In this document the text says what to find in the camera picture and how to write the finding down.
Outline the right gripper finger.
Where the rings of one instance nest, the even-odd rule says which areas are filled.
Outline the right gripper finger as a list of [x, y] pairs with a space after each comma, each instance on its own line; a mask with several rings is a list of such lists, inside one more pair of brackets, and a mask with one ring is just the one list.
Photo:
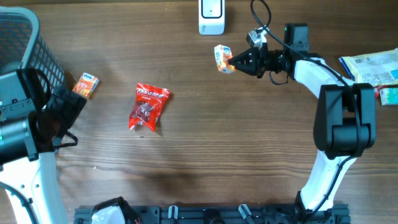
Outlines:
[[250, 76], [257, 76], [259, 69], [258, 66], [255, 63], [250, 63], [250, 64], [241, 64], [238, 63], [235, 65], [235, 68], [241, 72], [244, 72]]
[[250, 65], [252, 63], [256, 63], [258, 60], [259, 48], [252, 47], [239, 55], [234, 56], [229, 59], [228, 62], [230, 65]]

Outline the orange tissue pack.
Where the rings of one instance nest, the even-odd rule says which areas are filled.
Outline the orange tissue pack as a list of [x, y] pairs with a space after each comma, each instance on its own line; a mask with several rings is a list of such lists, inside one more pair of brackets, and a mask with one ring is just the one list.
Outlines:
[[83, 75], [73, 87], [72, 91], [86, 99], [89, 99], [99, 82], [100, 80], [98, 77], [89, 73], [83, 73]]
[[233, 58], [231, 49], [227, 46], [224, 45], [217, 45], [214, 48], [214, 53], [215, 53], [215, 60], [216, 60], [216, 65], [218, 67], [218, 71], [221, 73], [234, 73], [236, 71], [234, 65], [230, 65], [228, 60]]

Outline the cream snack pouch blue seal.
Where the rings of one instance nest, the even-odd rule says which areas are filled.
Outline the cream snack pouch blue seal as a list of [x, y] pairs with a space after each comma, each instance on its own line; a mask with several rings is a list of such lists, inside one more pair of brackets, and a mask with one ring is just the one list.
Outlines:
[[397, 84], [397, 49], [340, 57], [340, 64], [355, 83], [372, 86]]

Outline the red snack bag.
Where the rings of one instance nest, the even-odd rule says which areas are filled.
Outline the red snack bag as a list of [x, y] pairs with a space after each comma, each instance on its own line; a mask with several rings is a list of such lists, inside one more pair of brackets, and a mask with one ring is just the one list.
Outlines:
[[137, 83], [136, 98], [129, 115], [129, 129], [146, 126], [155, 131], [156, 122], [162, 114], [163, 107], [170, 96], [170, 90], [145, 83]]

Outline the red candy bar wrapper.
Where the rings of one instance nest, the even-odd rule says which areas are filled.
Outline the red candy bar wrapper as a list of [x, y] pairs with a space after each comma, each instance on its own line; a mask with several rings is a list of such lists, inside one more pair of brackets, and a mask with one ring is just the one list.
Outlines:
[[384, 85], [378, 85], [378, 86], [375, 86], [375, 87], [374, 87], [374, 96], [375, 96], [375, 98], [379, 98], [379, 96], [380, 96], [380, 91], [381, 91], [383, 88], [385, 88]]

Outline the teal tissue pack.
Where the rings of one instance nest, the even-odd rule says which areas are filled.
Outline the teal tissue pack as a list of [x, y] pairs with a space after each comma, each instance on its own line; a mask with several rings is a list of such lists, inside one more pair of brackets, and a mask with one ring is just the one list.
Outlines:
[[380, 90], [381, 105], [398, 105], [398, 88], [383, 88]]

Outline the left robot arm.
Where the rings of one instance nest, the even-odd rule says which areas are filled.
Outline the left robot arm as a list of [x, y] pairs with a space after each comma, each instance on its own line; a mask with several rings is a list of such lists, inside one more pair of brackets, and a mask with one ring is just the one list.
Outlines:
[[18, 223], [67, 223], [56, 153], [78, 144], [69, 129], [87, 100], [42, 82], [49, 80], [35, 68], [1, 75], [1, 188]]

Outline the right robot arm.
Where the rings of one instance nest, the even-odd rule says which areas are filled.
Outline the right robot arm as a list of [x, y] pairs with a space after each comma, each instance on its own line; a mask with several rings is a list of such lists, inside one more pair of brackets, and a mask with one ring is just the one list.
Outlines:
[[349, 167], [376, 139], [372, 85], [344, 78], [309, 51], [308, 25], [286, 24], [282, 50], [269, 50], [265, 27], [250, 31], [250, 48], [229, 59], [248, 75], [286, 72], [289, 80], [307, 87], [317, 98], [313, 140], [317, 156], [310, 177], [294, 203], [265, 205], [264, 223], [351, 223], [347, 204], [334, 196]]

